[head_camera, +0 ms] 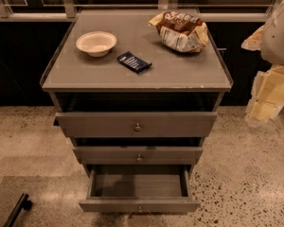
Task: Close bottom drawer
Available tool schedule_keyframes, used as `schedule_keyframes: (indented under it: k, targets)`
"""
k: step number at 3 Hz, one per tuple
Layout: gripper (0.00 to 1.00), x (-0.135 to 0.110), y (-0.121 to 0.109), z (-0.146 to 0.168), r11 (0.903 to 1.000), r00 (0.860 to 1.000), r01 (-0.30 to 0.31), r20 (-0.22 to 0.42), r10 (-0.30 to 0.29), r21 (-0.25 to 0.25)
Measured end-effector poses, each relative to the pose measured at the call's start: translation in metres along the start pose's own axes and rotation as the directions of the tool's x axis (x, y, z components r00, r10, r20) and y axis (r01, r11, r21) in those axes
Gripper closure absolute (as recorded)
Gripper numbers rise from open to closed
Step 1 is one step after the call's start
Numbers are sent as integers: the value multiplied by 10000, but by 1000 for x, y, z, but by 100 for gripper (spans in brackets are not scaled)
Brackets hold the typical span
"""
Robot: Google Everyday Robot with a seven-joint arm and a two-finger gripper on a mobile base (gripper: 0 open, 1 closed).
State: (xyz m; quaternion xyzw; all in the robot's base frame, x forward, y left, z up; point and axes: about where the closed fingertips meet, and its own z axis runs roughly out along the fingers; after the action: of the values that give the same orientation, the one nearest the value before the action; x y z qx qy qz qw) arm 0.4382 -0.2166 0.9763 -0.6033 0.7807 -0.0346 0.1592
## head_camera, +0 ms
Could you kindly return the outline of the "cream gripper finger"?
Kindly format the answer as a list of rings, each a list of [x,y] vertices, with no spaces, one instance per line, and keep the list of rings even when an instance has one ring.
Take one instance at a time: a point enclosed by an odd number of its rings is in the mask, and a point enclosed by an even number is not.
[[[243,41],[241,47],[245,50],[260,51],[264,26],[259,27],[251,36]]]
[[[281,110],[281,106],[267,102],[258,102],[254,98],[251,98],[247,104],[246,113],[249,118],[268,122],[270,119],[276,118]]]

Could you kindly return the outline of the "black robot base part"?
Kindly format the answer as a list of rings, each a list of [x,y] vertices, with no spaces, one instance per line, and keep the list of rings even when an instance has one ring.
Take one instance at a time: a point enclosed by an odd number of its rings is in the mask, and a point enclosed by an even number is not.
[[[3,227],[12,227],[15,220],[18,218],[22,210],[30,210],[32,207],[32,201],[29,199],[29,195],[23,193],[16,205],[13,207],[8,219],[4,223]]]

